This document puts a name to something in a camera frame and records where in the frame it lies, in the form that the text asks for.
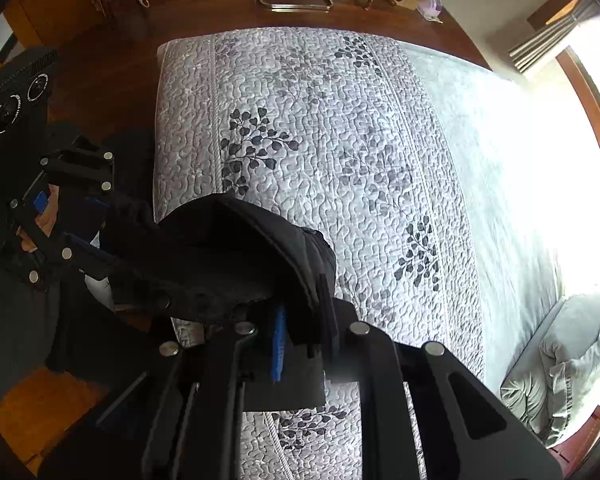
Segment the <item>person's left hand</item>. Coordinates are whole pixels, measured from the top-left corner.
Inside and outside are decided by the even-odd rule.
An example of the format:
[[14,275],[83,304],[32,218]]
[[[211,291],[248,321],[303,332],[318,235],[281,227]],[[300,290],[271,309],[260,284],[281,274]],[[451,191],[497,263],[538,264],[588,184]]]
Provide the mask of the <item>person's left hand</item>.
[[[57,185],[50,184],[48,190],[50,191],[50,196],[48,196],[47,205],[42,214],[39,214],[35,218],[35,224],[47,237],[50,237],[50,233],[53,231],[58,215],[59,188]],[[38,249],[23,228],[17,230],[17,235],[21,238],[20,245],[25,252],[35,252]]]

